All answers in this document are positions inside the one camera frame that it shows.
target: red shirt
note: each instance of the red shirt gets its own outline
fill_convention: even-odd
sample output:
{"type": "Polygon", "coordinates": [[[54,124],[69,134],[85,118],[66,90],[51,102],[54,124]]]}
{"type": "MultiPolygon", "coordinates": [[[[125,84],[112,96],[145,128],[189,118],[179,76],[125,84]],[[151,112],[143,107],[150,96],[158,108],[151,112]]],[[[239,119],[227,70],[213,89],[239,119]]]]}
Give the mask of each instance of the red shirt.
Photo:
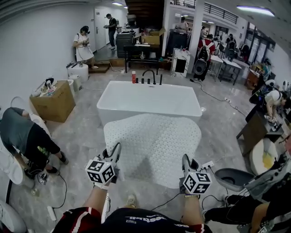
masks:
{"type": "MultiPolygon", "coordinates": [[[[209,45],[212,42],[211,40],[208,40],[208,39],[204,39],[204,40],[205,40],[205,44],[206,45],[209,45]]],[[[200,49],[202,47],[203,47],[203,42],[202,42],[202,40],[199,40],[198,48],[200,49]]],[[[215,51],[215,45],[214,45],[214,43],[213,43],[213,46],[211,46],[209,48],[209,50],[210,50],[210,54],[215,51]]]]}

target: ceiling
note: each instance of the ceiling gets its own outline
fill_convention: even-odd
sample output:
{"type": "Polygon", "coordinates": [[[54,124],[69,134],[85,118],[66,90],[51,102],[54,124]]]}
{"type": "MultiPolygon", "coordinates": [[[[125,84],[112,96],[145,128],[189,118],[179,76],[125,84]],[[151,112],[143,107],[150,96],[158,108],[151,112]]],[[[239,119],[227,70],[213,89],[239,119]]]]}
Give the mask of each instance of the ceiling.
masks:
{"type": "Polygon", "coordinates": [[[207,0],[251,22],[273,39],[291,57],[291,0],[207,0]],[[237,5],[262,6],[275,17],[241,11],[237,5]]]}

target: cardboard box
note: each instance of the cardboard box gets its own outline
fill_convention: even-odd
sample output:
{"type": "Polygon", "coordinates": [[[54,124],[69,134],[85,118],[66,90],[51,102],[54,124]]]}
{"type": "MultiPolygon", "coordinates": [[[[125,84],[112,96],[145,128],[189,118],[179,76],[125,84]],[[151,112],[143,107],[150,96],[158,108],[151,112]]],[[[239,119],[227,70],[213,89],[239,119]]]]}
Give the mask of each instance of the cardboard box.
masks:
{"type": "Polygon", "coordinates": [[[141,37],[141,41],[145,43],[149,43],[150,45],[159,45],[160,44],[160,36],[165,33],[165,28],[162,27],[159,31],[150,31],[151,35],[146,35],[141,37]]]}
{"type": "Polygon", "coordinates": [[[68,81],[58,81],[55,86],[53,95],[30,96],[30,101],[42,119],[64,123],[75,107],[75,101],[68,81]]]}

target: bath mat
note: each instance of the bath mat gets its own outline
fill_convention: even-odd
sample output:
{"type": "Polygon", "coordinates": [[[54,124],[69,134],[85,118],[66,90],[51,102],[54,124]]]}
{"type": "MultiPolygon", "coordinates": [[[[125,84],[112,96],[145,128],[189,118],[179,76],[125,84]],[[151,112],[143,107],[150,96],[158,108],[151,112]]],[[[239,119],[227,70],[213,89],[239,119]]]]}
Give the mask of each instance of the bath mat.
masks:
{"type": "Polygon", "coordinates": [[[189,118],[141,114],[104,127],[108,154],[121,143],[117,163],[121,179],[135,179],[179,187],[183,177],[182,156],[192,160],[201,140],[201,131],[189,118]]]}

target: white pillar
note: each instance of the white pillar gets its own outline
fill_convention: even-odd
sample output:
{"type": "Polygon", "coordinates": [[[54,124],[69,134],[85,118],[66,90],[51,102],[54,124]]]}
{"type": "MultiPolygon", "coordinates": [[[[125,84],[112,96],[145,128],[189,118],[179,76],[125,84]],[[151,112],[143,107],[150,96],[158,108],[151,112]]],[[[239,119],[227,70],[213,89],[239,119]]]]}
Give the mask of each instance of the white pillar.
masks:
{"type": "Polygon", "coordinates": [[[163,27],[165,28],[166,32],[163,35],[162,56],[165,56],[166,45],[167,45],[167,37],[168,37],[168,32],[170,30],[169,22],[170,22],[170,0],[165,0],[163,27]]]}
{"type": "Polygon", "coordinates": [[[197,46],[199,42],[200,32],[202,28],[203,12],[204,12],[205,0],[196,0],[193,28],[190,41],[189,52],[191,53],[191,59],[188,67],[188,73],[192,73],[194,60],[197,52],[197,46]]]}

